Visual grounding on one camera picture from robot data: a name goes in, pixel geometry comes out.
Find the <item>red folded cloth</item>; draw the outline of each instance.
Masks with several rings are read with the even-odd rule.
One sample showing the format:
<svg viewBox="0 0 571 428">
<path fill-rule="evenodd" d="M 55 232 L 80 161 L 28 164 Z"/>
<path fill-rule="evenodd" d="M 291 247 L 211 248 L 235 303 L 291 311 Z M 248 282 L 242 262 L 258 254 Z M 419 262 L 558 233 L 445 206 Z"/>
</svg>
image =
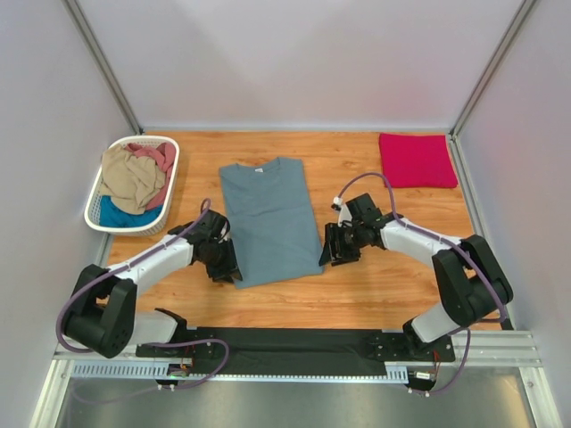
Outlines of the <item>red folded cloth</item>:
<svg viewBox="0 0 571 428">
<path fill-rule="evenodd" d="M 381 134 L 378 140 L 383 174 L 392 187 L 458 185 L 446 147 L 446 136 Z"/>
<path fill-rule="evenodd" d="M 127 144 L 126 150 L 132 152 L 135 156 L 149 156 L 153 158 L 159 169 L 167 173 L 167 179 L 162 189 L 146 204 L 145 210 L 152 210 L 162 205 L 167 198 L 167 191 L 169 190 L 170 175 L 172 174 L 172 166 L 175 163 L 177 149 L 171 143 L 162 143 L 156 149 L 147 145 L 139 145 L 135 143 Z"/>
</svg>

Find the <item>robotic arm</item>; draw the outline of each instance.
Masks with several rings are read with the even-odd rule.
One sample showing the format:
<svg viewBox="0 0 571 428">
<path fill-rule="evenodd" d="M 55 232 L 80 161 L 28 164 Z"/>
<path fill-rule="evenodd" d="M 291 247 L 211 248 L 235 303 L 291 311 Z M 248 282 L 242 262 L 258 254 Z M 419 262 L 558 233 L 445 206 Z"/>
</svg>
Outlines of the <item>robotic arm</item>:
<svg viewBox="0 0 571 428">
<path fill-rule="evenodd" d="M 242 279 L 234 244 L 227 239 L 230 224 L 226 217 L 208 210 L 190 232 L 170 242 L 190 225 L 171 229 L 153 247 L 126 262 L 83 269 L 73 294 L 97 277 L 128 266 L 76 299 L 65 312 L 62 332 L 107 358 L 117 356 L 129 344 L 169 342 L 182 318 L 165 309 L 136 314 L 139 296 L 165 276 L 196 261 L 206 266 L 208 277 L 215 282 Z"/>
<path fill-rule="evenodd" d="M 402 252 L 434 268 L 441 302 L 403 326 L 415 348 L 423 349 L 498 309 L 483 279 L 468 275 L 470 266 L 452 246 L 467 253 L 476 263 L 503 305 L 513 299 L 511 286 L 483 237 L 472 235 L 460 239 L 439 235 L 414 225 L 401 215 L 398 220 L 392 212 L 383 215 L 368 193 L 344 205 L 334 202 L 334 208 L 340 211 L 339 220 L 326 225 L 321 266 L 357 261 L 360 248 L 371 245 Z"/>
</svg>

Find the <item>basket rim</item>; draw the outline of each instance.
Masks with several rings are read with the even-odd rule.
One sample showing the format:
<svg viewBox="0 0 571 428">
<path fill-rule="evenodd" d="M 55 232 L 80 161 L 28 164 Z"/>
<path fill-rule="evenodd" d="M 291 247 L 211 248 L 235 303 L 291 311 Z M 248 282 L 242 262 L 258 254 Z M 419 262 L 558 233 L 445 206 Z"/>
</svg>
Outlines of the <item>basket rim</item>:
<svg viewBox="0 0 571 428">
<path fill-rule="evenodd" d="M 178 172 L 178 157 L 180 155 L 180 148 L 178 147 L 178 143 L 175 140 L 173 140 L 172 138 L 169 138 L 167 136 L 125 136 L 125 137 L 120 138 L 119 140 L 115 141 L 106 150 L 113 147 L 114 145 L 118 145 L 118 144 L 127 145 L 129 143 L 133 143 L 133 142 L 141 141 L 141 140 L 146 140 L 146 141 L 161 140 L 161 142 L 171 143 L 175 147 L 175 151 L 176 151 L 175 160 L 174 160 L 173 167 L 172 167 L 172 174 L 170 175 L 169 188 L 167 189 L 167 195 L 165 197 L 165 203 L 162 205 L 161 213 L 159 214 L 159 216 L 155 220 L 153 220 L 151 223 L 149 223 L 148 225 L 145 225 L 145 226 L 107 227 L 107 226 L 99 226 L 96 223 L 94 223 L 93 221 L 91 221 L 91 218 L 89 218 L 89 211 L 91 208 L 92 200 L 95 198 L 95 189 L 97 188 L 97 186 L 99 185 L 99 182 L 101 180 L 102 166 L 100 165 L 99 170 L 97 171 L 97 176 L 95 177 L 94 183 L 91 186 L 91 192 L 89 194 L 89 199 L 87 200 L 86 208 L 83 211 L 83 217 L 84 217 L 87 225 L 89 227 L 91 227 L 92 229 L 97 230 L 99 232 L 105 232 L 108 234 L 112 234 L 112 235 L 137 235 L 137 234 L 140 234 L 141 232 L 146 232 L 150 229 L 153 229 L 153 227 L 158 226 L 161 223 L 161 221 L 163 220 L 163 217 L 166 215 L 166 210 L 167 210 L 167 208 L 170 207 L 170 198 L 172 197 L 172 191 L 173 191 L 173 187 L 174 187 L 175 177 L 176 177 L 176 174 Z"/>
</svg>

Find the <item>red square cloth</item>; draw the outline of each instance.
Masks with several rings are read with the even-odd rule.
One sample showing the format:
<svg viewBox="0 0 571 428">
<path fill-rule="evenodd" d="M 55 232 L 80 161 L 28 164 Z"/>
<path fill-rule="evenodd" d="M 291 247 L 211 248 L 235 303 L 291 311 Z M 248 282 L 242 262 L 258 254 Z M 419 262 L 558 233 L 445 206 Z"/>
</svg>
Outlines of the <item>red square cloth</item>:
<svg viewBox="0 0 571 428">
<path fill-rule="evenodd" d="M 383 174 L 392 187 L 446 187 L 458 185 L 446 136 L 381 134 L 378 140 Z"/>
</svg>

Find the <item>wooden table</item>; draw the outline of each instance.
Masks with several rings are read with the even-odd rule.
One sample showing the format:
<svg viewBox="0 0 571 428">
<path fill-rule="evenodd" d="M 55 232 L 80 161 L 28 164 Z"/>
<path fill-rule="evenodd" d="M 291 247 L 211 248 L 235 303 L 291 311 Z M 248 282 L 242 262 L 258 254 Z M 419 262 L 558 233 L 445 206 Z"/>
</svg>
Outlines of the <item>wooden table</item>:
<svg viewBox="0 0 571 428">
<path fill-rule="evenodd" d="M 178 177 L 166 233 L 199 214 L 204 197 L 224 213 L 219 167 L 258 165 L 277 156 L 303 160 L 310 198 L 323 242 L 324 225 L 336 220 L 332 199 L 345 183 L 365 171 L 380 171 L 378 133 L 325 132 L 156 132 L 180 144 Z M 352 186 L 346 200 L 371 193 L 383 212 L 386 189 L 376 177 Z M 410 188 L 395 191 L 398 211 L 435 231 L 469 236 L 472 228 L 462 192 Z M 110 263 L 127 259 L 160 240 L 116 237 Z M 399 328 L 439 299 L 432 269 L 402 254 L 365 248 L 362 259 L 327 267 L 322 276 L 237 290 L 214 284 L 196 263 L 155 285 L 138 310 L 166 308 L 190 325 L 241 327 Z"/>
</svg>

